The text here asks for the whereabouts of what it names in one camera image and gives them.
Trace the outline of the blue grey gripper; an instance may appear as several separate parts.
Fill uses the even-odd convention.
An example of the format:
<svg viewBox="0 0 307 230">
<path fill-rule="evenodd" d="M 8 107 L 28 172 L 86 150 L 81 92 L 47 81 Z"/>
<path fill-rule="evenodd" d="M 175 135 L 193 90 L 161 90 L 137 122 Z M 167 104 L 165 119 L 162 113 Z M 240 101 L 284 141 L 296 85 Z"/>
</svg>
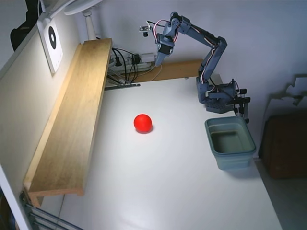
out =
<svg viewBox="0 0 307 230">
<path fill-rule="evenodd" d="M 173 52 L 175 44 L 173 41 L 173 37 L 166 36 L 163 34 L 157 35 L 157 57 L 155 60 L 155 66 L 158 67 L 162 65 L 164 59 L 169 57 L 170 54 Z"/>
</svg>

